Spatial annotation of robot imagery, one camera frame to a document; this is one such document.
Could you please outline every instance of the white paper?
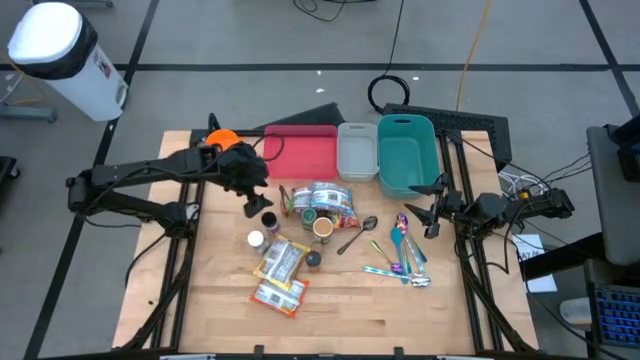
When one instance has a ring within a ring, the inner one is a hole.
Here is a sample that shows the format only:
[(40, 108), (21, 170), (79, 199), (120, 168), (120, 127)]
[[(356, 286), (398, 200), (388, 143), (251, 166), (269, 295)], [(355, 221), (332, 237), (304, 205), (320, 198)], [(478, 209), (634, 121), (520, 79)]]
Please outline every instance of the white paper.
[[(537, 235), (537, 234), (514, 235), (513, 241), (516, 243), (516, 246), (518, 247), (518, 251), (520, 252), (520, 257), (522, 257), (522, 260), (527, 260), (534, 256), (544, 254), (544, 250), (541, 249), (542, 240), (540, 240), (540, 235)], [(529, 290), (532, 293), (558, 291), (558, 288), (556, 287), (556, 282), (555, 280), (553, 280), (553, 275), (547, 275), (534, 280), (529, 280), (528, 284), (529, 284)]]

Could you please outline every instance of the white cap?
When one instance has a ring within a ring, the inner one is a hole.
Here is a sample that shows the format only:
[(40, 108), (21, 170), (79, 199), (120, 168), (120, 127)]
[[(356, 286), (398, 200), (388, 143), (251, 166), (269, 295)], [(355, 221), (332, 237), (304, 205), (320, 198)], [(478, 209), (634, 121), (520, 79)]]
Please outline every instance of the white cap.
[(7, 48), (16, 64), (48, 63), (65, 56), (82, 30), (82, 16), (65, 3), (33, 6), (22, 17)]
[(247, 236), (247, 241), (249, 242), (249, 245), (253, 247), (260, 246), (264, 243), (264, 235), (262, 235), (260, 231), (254, 230), (249, 233), (249, 236)]

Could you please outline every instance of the concrete floor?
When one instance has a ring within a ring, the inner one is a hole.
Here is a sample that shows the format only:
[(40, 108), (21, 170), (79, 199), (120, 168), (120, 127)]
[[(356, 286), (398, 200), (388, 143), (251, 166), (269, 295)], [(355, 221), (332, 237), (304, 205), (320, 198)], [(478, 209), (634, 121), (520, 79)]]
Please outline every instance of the concrete floor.
[[(102, 48), (123, 70), (154, 1), (115, 0), (113, 9), (79, 7), (97, 29)], [(640, 31), (635, 16), (640, 3), (589, 3), (618, 62), (640, 63), (640, 39), (634, 36)], [(223, 126), (252, 128), (335, 101), (347, 121), (376, 121), (379, 115), (366, 100), (366, 88), (381, 71), (365, 69), (367, 63), (388, 60), (399, 4), (378, 0), (346, 5), (335, 22), (326, 24), (303, 15), (289, 0), (159, 0), (142, 48), (142, 65), (169, 65), (164, 70), (170, 70), (171, 64), (355, 63), (360, 65), (353, 67), (362, 70), (152, 71), (147, 67), (133, 76), (128, 105), (106, 162), (154, 158), (165, 130), (202, 128), (209, 112), (215, 112)], [(0, 5), (0, 43), (8, 42), (28, 6), (24, 0)], [(323, 2), (319, 7), (325, 16), (337, 9)], [(464, 63), (482, 9), (481, 1), (406, 0), (394, 61)], [(578, 0), (495, 0), (474, 63), (606, 65), (607, 60)], [(412, 104), (455, 108), (459, 72), (393, 73), (410, 82)], [(0, 72), (3, 90), (9, 74)], [(640, 74), (625, 72), (624, 77), (640, 94)], [(23, 85), (16, 98), (37, 95), (32, 84)], [(47, 103), (58, 110), (57, 123), (0, 120), (0, 154), (17, 157), (23, 170), (0, 208), (2, 359), (24, 355), (73, 219), (66, 209), (64, 179), (91, 166), (105, 128), (55, 92), (46, 88), (46, 93)], [(380, 85), (375, 96), (401, 101), (393, 85)], [(462, 109), (508, 117), (514, 162), (537, 174), (586, 153), (588, 126), (620, 124), (631, 117), (612, 71), (472, 71)], [(598, 231), (590, 173), (561, 185), (576, 205), (574, 216), (536, 223), (567, 241)], [(144, 196), (147, 188), (131, 191)], [(123, 221), (113, 216), (101, 220)], [(136, 233), (84, 227), (41, 357), (110, 348)], [(562, 299), (583, 294), (576, 276), (579, 270), (559, 274), (560, 292), (540, 298), (556, 306)], [(534, 307), (533, 314), (543, 350), (586, 354), (579, 340), (539, 310)]]

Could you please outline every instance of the red tray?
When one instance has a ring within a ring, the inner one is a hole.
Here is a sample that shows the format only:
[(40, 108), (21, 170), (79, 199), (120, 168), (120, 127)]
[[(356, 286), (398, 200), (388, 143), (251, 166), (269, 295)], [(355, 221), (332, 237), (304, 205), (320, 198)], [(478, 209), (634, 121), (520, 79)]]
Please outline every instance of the red tray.
[(271, 125), (264, 131), (264, 157), (274, 179), (335, 179), (338, 128), (333, 125)]

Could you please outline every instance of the wooden table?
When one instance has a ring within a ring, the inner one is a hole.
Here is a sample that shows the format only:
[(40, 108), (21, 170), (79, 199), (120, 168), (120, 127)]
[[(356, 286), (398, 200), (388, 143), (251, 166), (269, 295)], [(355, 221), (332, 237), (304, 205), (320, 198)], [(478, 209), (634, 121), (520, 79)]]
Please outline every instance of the wooden table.
[[(188, 146), (189, 131), (164, 134), (160, 157)], [(466, 140), (491, 152), (485, 132), (463, 132)], [(468, 167), (477, 196), (482, 192), (500, 193), (494, 161), (465, 146)], [(455, 150), (451, 145), (454, 178), (461, 184)], [(269, 181), (264, 189), (276, 203), (270, 210), (279, 214), (277, 186), (307, 185), (310, 181)], [(180, 342), (181, 352), (252, 353), (262, 344), (267, 353), (341, 353), (391, 354), (394, 346), (407, 354), (473, 354), (467, 305), (460, 263), (453, 252), (454, 231), (441, 220), (440, 236), (423, 238), (424, 228), (409, 214), (409, 231), (428, 258), (426, 271), (429, 288), (402, 285), (400, 280), (367, 274), (363, 265), (386, 268), (386, 263), (369, 244), (375, 239), (390, 256), (395, 255), (389, 231), (398, 212), (408, 213), (404, 201), (386, 198), (377, 179), (371, 183), (348, 183), (353, 189), (355, 209), (364, 219), (379, 219), (373, 232), (364, 233), (347, 252), (336, 250), (357, 231), (344, 229), (334, 233), (325, 248), (322, 270), (310, 274), (303, 265), (297, 278), (309, 280), (310, 288), (295, 319), (289, 319), (268, 307), (249, 301), (259, 279), (252, 274), (260, 257), (247, 244), (249, 231), (261, 229), (260, 216), (247, 219), (242, 212), (246, 199), (225, 193), (208, 184), (196, 242)], [(151, 187), (149, 199), (164, 203), (178, 199), (179, 184), (167, 181)], [(411, 201), (428, 207), (433, 199), (423, 196)], [(312, 235), (301, 229), (298, 217), (279, 217), (282, 233), (289, 239), (309, 245)], [(137, 252), (162, 233), (155, 223), (145, 224), (138, 238)], [(122, 345), (146, 320), (158, 301), (169, 241), (141, 259), (131, 273), (114, 346)], [(500, 264), (503, 242), (498, 236), (484, 242), (488, 261)], [(525, 341), (537, 347), (524, 285), (515, 256), (509, 245), (511, 275), (489, 267), (498, 307)], [(484, 307), (478, 301), (485, 348), (491, 348)], [(168, 311), (163, 344), (168, 344), (173, 308)]]

